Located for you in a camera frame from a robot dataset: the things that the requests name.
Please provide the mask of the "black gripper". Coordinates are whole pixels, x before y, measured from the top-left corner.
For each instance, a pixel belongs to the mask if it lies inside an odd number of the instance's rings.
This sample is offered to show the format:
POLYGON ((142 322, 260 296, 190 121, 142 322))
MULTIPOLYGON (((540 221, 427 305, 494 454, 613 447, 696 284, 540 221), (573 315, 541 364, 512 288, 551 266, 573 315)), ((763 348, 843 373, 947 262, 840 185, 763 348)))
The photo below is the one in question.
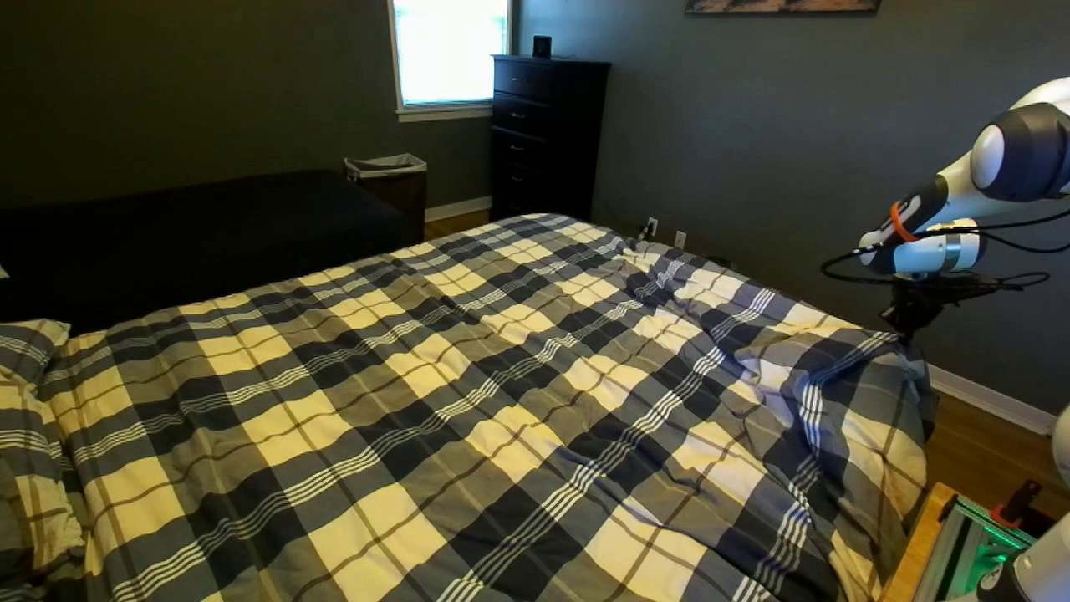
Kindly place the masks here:
POLYGON ((882 322, 904 337, 912 342, 919 328, 929 328, 947 305, 977 296, 984 284, 977 277, 929 277, 929 279, 898 279, 894 301, 882 311, 882 322))

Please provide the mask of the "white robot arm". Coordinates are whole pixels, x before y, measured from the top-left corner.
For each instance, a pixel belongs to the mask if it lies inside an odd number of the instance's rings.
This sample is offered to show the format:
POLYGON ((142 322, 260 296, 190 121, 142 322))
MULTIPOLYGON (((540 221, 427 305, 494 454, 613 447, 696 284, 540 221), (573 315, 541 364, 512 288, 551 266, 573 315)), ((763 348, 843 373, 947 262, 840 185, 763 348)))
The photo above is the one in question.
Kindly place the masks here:
POLYGON ((1070 75, 1046 79, 993 118, 967 152, 929 185, 891 202, 855 258, 888 277, 882 322, 912 337, 947 305, 1015 289, 1011 277, 979 277, 984 218, 1032 199, 1065 199, 1070 185, 1070 75))

